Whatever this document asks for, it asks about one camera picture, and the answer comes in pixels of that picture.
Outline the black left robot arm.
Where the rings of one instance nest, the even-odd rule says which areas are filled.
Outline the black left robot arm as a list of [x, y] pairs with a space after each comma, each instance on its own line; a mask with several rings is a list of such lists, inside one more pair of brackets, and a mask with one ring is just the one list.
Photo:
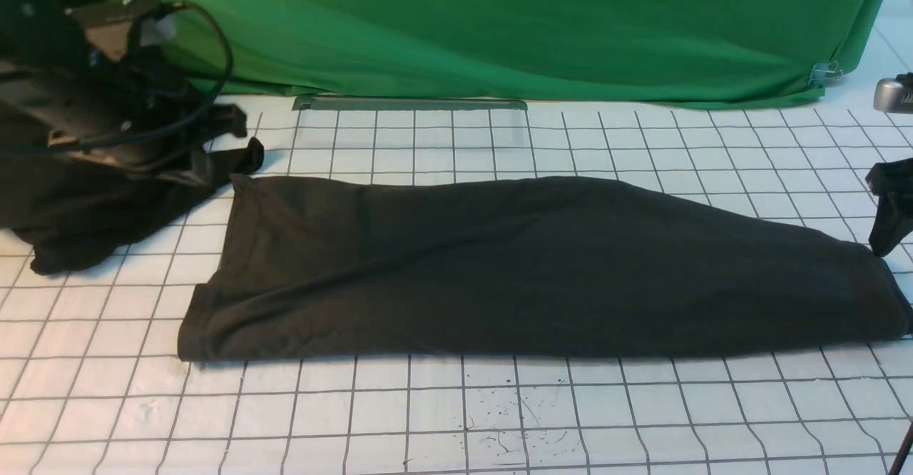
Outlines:
[[[2, 0], [2, 155], [54, 155], [132, 176], [202, 185], [209, 143], [247, 137], [247, 116], [218, 103], [231, 46], [193, 1]], [[166, 61], [173, 17], [195, 11], [224, 54], [200, 91]]]

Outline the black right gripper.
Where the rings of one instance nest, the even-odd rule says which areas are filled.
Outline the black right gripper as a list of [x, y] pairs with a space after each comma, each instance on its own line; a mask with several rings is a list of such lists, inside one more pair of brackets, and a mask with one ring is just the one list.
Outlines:
[[868, 242], [874, 256], [886, 257], [912, 231], [912, 160], [876, 163], [865, 182], [877, 198]]

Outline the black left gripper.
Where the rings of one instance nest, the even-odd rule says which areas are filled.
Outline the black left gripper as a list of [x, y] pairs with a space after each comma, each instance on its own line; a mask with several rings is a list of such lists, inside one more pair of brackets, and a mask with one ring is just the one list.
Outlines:
[[51, 71], [2, 70], [2, 156], [53, 156], [131, 176], [211, 176], [208, 147], [245, 139], [247, 116], [199, 93], [130, 93]]

